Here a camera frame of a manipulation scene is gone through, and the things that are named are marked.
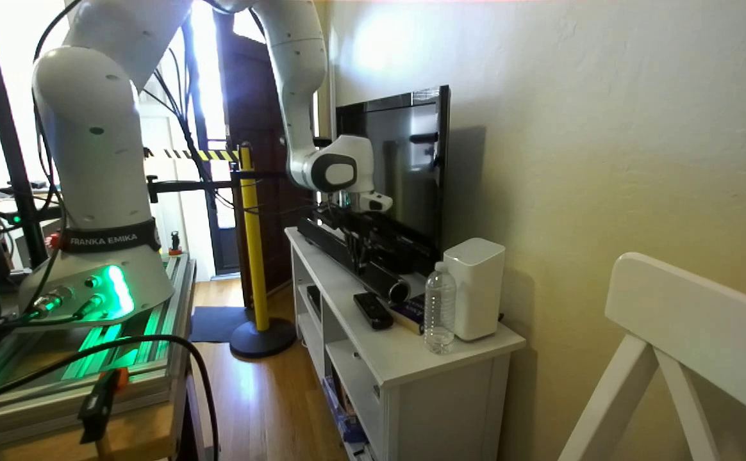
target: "white tv stand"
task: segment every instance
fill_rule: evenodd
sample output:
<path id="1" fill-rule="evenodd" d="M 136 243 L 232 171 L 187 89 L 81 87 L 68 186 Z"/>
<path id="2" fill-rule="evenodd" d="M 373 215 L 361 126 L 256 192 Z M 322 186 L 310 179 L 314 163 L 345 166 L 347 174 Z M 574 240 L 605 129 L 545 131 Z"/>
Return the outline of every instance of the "white tv stand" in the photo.
<path id="1" fill-rule="evenodd" d="M 350 459 L 459 461 L 498 459 L 510 353 L 524 338 L 510 329 L 436 355 L 402 325 L 373 331 L 354 294 L 359 277 L 288 227 L 292 249 L 296 322 L 315 375 L 336 375 L 369 445 L 347 444 Z"/>

